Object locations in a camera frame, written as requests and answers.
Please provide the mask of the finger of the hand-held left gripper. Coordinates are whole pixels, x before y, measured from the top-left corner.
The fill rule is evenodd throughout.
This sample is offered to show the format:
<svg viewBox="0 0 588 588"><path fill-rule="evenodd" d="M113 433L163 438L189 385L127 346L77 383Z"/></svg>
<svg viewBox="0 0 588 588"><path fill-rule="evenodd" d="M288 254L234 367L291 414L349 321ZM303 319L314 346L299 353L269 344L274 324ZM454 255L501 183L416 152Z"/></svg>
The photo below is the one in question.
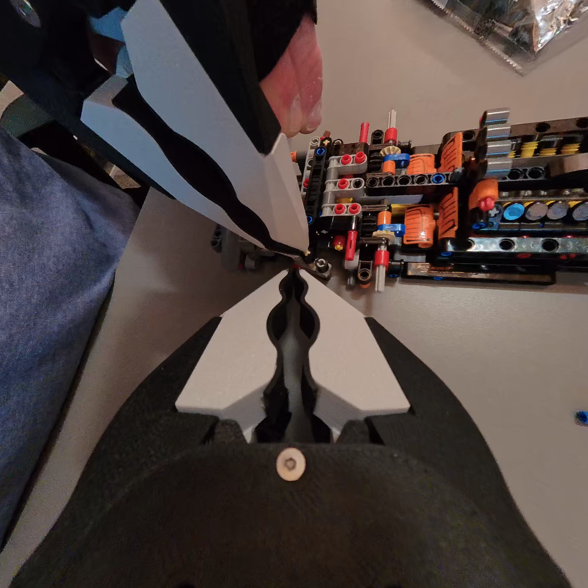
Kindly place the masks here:
<svg viewBox="0 0 588 588"><path fill-rule="evenodd" d="M110 77L84 101L82 121L170 197L270 251L300 248L271 237L266 222L235 190L236 183L200 147L167 126L134 79Z"/></svg>
<svg viewBox="0 0 588 588"><path fill-rule="evenodd" d="M143 99L224 170L241 202L266 222L273 239L305 253L307 220L279 122L275 143L262 155L160 1L137 1L122 21L122 32L131 79Z"/></svg>

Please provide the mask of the lego car chassis model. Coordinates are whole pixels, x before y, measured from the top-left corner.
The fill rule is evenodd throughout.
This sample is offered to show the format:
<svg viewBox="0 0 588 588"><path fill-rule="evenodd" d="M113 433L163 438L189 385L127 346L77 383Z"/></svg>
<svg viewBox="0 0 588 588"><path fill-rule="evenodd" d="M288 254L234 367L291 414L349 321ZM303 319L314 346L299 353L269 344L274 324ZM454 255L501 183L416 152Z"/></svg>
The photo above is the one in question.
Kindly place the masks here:
<svg viewBox="0 0 588 588"><path fill-rule="evenodd" d="M318 279L332 262L348 289L377 292L386 279L547 286L587 273L586 116L511 124L489 109L477 128L414 146L390 111L354 143L314 138L329 147L325 186L295 267ZM309 144L290 154L299 191Z"/></svg>

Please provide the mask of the black lego gear rack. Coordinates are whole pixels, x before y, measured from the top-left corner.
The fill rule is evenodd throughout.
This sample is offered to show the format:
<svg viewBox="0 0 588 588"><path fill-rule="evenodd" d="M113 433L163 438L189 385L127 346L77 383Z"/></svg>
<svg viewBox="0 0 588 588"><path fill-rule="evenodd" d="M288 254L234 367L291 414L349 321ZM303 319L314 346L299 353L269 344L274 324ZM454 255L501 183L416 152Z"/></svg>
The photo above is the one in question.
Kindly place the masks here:
<svg viewBox="0 0 588 588"><path fill-rule="evenodd" d="M300 194L308 225L319 217L325 186L329 147L325 138L314 138L307 150Z"/></svg>

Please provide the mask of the clear bag of lego parts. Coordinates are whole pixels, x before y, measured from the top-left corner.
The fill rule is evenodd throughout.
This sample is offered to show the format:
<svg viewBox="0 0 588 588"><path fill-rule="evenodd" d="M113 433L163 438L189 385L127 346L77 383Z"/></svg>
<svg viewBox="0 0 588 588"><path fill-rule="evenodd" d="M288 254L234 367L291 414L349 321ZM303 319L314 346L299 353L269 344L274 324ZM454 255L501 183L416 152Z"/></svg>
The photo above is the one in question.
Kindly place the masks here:
<svg viewBox="0 0 588 588"><path fill-rule="evenodd" d="M587 38L587 1L420 1L525 76Z"/></svg>

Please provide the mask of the person's left hand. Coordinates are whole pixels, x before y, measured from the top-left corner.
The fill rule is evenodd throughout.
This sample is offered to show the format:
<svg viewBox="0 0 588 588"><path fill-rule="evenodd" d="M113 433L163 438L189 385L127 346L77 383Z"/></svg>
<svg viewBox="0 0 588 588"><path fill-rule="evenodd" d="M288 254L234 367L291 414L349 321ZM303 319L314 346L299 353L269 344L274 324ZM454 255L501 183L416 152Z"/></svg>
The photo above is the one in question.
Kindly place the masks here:
<svg viewBox="0 0 588 588"><path fill-rule="evenodd" d="M307 135L319 127L323 63L310 15L302 18L284 54L260 86L286 137Z"/></svg>

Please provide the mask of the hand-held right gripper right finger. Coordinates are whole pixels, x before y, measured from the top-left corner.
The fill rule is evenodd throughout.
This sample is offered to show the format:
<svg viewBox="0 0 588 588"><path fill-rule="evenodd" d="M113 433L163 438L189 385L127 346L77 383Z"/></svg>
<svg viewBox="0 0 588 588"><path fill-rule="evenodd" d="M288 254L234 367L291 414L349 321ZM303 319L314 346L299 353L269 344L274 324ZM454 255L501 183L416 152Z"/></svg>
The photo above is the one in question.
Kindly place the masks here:
<svg viewBox="0 0 588 588"><path fill-rule="evenodd" d="M408 413L410 402L365 315L303 270L298 298L309 339L304 373L314 394L311 414L333 441L348 422Z"/></svg>

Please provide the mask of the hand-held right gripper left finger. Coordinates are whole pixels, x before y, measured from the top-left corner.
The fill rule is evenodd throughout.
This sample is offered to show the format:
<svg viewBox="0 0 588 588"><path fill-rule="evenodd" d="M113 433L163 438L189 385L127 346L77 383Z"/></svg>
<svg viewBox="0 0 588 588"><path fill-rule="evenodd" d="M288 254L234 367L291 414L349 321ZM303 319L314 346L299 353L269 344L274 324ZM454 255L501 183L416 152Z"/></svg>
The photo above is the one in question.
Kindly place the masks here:
<svg viewBox="0 0 588 588"><path fill-rule="evenodd" d="M283 270L221 316L175 402L177 411L235 421L251 442L258 425L288 404L280 340L291 278Z"/></svg>

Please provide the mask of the person's blue-clad body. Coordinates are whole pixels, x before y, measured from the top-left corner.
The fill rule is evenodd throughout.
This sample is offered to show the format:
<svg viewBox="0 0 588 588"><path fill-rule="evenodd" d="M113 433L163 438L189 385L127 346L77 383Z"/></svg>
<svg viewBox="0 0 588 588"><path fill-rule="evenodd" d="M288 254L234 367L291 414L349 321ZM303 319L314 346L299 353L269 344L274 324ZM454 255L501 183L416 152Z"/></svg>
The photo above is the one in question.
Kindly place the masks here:
<svg viewBox="0 0 588 588"><path fill-rule="evenodd" d="M1 544L138 213L118 187L1 130Z"/></svg>

